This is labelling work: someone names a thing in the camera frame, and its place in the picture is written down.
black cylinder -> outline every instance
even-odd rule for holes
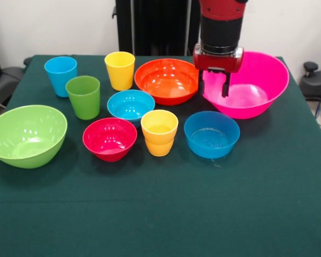
[[[229,54],[240,39],[242,18],[237,20],[212,20],[201,16],[201,46],[209,54]]]

blue bowl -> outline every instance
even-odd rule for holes
[[[128,120],[136,127],[140,127],[143,115],[154,108],[154,98],[140,90],[118,92],[107,102],[107,109],[112,116]]]
[[[229,154],[240,137],[238,124],[215,111],[191,115],[185,122],[184,132],[189,148],[198,156],[208,159]]]

plastic bowl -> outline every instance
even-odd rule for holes
[[[59,151],[67,120],[59,110],[27,105],[0,115],[0,160],[19,168],[47,164]]]
[[[254,118],[265,112],[285,91],[290,76],[277,58],[260,52],[245,52],[241,69],[231,76],[228,97],[221,96],[225,75],[204,72],[204,97],[219,111],[235,118]]]
[[[121,160],[137,139],[135,126],[124,119],[105,118],[91,123],[83,133],[83,143],[106,162]]]
[[[134,80],[140,90],[152,95],[161,105],[188,101],[198,89],[198,70],[178,59],[157,59],[137,69]]]
[[[143,115],[154,108],[154,98],[140,90],[118,92],[112,95],[107,102],[107,109],[112,116],[128,120],[135,127],[140,127]]]
[[[185,122],[184,132],[189,148],[198,156],[208,159],[226,156],[240,137],[238,124],[215,111],[191,115]]]

green cup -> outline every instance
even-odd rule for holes
[[[79,76],[65,86],[76,116],[94,119],[100,113],[100,81],[91,76]]]

cup rim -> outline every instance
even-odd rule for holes
[[[96,82],[98,82],[98,86],[97,86],[97,88],[95,88],[95,90],[93,90],[92,92],[90,92],[90,93],[88,93],[88,94],[74,94],[74,93],[72,93],[72,92],[70,92],[70,91],[68,90],[68,85],[69,85],[69,83],[70,83],[71,81],[76,80],[76,79],[79,79],[79,78],[91,78],[91,79],[95,79]],[[101,83],[100,83],[100,81],[99,81],[97,78],[95,78],[95,77],[93,77],[93,76],[82,75],[82,76],[77,76],[77,77],[72,78],[71,80],[69,80],[69,81],[66,83],[66,85],[65,85],[65,90],[67,91],[68,95],[75,95],[75,96],[78,96],[78,97],[83,97],[83,96],[91,95],[91,94],[95,93],[96,91],[98,91],[98,90],[100,89],[100,85],[101,85]]]
[[[13,112],[13,111],[16,111],[18,109],[24,109],[24,108],[32,108],[32,107],[42,107],[42,108],[46,108],[46,109],[52,109],[53,111],[56,111],[58,112],[61,117],[64,119],[65,121],[65,128],[64,128],[64,132],[62,134],[62,136],[57,140],[57,142],[55,142],[52,147],[48,148],[47,150],[41,152],[41,153],[38,153],[38,154],[33,154],[31,156],[27,156],[27,157],[22,157],[22,158],[13,158],[13,157],[4,157],[4,156],[0,156],[1,159],[4,159],[4,160],[25,160],[25,159],[29,159],[29,158],[32,158],[32,157],[36,157],[36,156],[39,156],[39,155],[42,155],[44,153],[46,153],[47,151],[49,151],[50,149],[54,148],[56,145],[58,145],[65,137],[66,135],[66,132],[67,132],[67,129],[68,129],[68,121],[65,117],[65,115],[58,109],[54,108],[54,107],[51,107],[51,106],[48,106],[48,105],[42,105],[42,104],[31,104],[31,105],[24,105],[24,106],[20,106],[20,107],[17,107],[17,108],[14,108],[14,109],[11,109],[7,112],[4,112],[3,114],[0,115],[3,116],[3,115],[7,115],[8,113],[10,112]]]
[[[158,112],[158,111],[167,112],[167,113],[169,113],[170,115],[172,115],[172,116],[174,116],[176,118],[176,126],[171,131],[164,132],[164,133],[155,133],[155,132],[149,131],[147,128],[145,128],[143,126],[143,119],[145,118],[145,116],[147,114],[149,114],[150,112]],[[148,111],[146,114],[144,114],[143,117],[140,120],[140,124],[141,124],[141,127],[142,127],[143,130],[147,131],[148,133],[150,133],[152,135],[167,135],[167,134],[170,134],[170,133],[174,132],[178,128],[179,122],[178,122],[177,116],[175,114],[173,114],[172,112],[167,111],[167,110],[163,110],[163,109],[157,109],[157,110]]]
[[[112,65],[112,64],[108,64],[107,63],[107,57],[109,57],[110,55],[115,55],[117,53],[125,53],[125,54],[128,54],[130,56],[133,57],[133,61],[130,62],[129,64],[127,65],[122,65],[122,66],[116,66],[116,65]],[[104,61],[105,61],[105,64],[110,66],[110,67],[114,67],[114,68],[125,68],[125,67],[129,67],[131,64],[133,64],[135,62],[135,56],[133,54],[131,54],[130,52],[126,52],[126,51],[115,51],[115,52],[111,52],[110,54],[106,55],[105,58],[104,58]]]
[[[72,61],[75,61],[74,66],[73,66],[71,69],[69,69],[69,70],[67,70],[67,71],[63,71],[63,72],[52,72],[52,71],[50,71],[50,70],[47,69],[47,64],[48,64],[50,61],[54,61],[55,59],[61,59],[61,58],[67,58],[67,59],[71,59]],[[67,73],[67,72],[70,72],[70,71],[72,71],[72,70],[74,70],[74,69],[76,69],[76,68],[77,68],[77,61],[76,61],[74,58],[70,57],[70,56],[57,56],[57,57],[51,58],[50,60],[48,60],[48,61],[44,64],[44,69],[45,69],[47,72],[52,73],[52,74],[63,74],[63,73]]]

